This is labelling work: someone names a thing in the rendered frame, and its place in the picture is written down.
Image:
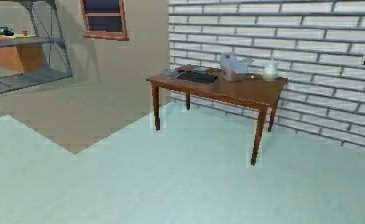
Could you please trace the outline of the orange cardboard box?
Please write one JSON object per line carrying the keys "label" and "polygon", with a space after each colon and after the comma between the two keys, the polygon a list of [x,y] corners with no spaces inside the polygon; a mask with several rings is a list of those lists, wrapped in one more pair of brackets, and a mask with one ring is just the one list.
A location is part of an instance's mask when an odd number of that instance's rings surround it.
{"label": "orange cardboard box", "polygon": [[0,66],[19,73],[39,69],[44,62],[40,45],[25,44],[0,48]]}

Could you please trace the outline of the grey metal shelf unit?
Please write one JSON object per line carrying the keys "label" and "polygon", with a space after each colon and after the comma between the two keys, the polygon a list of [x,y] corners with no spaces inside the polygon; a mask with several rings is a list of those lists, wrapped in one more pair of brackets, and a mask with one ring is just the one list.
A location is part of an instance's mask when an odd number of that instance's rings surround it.
{"label": "grey metal shelf unit", "polygon": [[14,32],[0,35],[0,48],[37,44],[44,56],[43,65],[32,72],[0,66],[0,95],[73,76],[56,0],[0,0],[0,26]]}

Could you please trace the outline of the white round vase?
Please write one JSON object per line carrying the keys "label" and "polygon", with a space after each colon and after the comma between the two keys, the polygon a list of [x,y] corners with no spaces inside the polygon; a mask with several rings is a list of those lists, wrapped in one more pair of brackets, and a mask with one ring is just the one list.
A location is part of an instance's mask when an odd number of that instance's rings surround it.
{"label": "white round vase", "polygon": [[278,66],[276,63],[266,65],[262,71],[262,78],[265,81],[273,81],[278,77]]}

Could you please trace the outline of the brown wooden table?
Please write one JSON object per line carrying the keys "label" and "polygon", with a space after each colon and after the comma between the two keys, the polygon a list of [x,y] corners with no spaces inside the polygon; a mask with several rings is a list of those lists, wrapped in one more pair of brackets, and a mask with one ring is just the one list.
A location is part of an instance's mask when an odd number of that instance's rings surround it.
{"label": "brown wooden table", "polygon": [[160,73],[147,78],[151,84],[154,124],[157,131],[160,130],[159,116],[159,89],[178,91],[185,94],[185,105],[190,109],[190,96],[208,98],[223,103],[234,104],[258,111],[255,130],[254,145],[251,154],[251,165],[257,161],[258,151],[262,139],[263,128],[268,109],[271,109],[268,131],[272,131],[275,114],[281,92],[288,82],[287,78],[278,77],[273,81],[265,81],[259,74],[254,79],[244,79],[238,82],[228,82],[220,78],[220,70],[209,68],[211,74],[218,78],[211,84],[195,83],[180,80],[172,75]]}

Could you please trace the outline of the red framed window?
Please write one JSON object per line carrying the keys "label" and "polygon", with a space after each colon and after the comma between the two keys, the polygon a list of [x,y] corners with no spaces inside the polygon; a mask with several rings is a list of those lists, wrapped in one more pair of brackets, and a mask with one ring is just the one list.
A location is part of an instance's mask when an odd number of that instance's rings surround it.
{"label": "red framed window", "polygon": [[85,38],[127,41],[124,0],[80,0]]}

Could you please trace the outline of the black keyboard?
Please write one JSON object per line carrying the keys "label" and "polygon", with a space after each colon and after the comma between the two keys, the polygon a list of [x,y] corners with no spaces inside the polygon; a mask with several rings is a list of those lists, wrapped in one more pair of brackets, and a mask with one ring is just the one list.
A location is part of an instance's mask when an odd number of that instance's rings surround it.
{"label": "black keyboard", "polygon": [[178,76],[178,79],[196,83],[210,84],[217,79],[217,76],[199,72],[185,71]]}

